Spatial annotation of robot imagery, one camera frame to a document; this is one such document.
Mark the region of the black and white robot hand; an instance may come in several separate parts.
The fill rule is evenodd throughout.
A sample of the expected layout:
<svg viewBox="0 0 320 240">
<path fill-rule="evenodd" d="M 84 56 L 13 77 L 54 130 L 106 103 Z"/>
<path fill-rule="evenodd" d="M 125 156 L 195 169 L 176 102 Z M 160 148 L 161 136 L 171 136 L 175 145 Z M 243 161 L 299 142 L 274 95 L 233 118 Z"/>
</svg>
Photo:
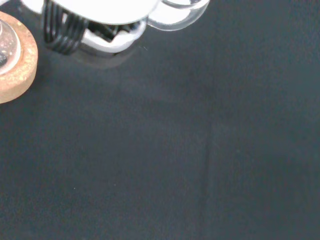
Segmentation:
<svg viewBox="0 0 320 240">
<path fill-rule="evenodd" d="M 145 32 L 158 0 L 23 0 L 41 17 L 48 49 L 69 55 L 81 45 L 102 53 L 128 49 Z"/>
</svg>

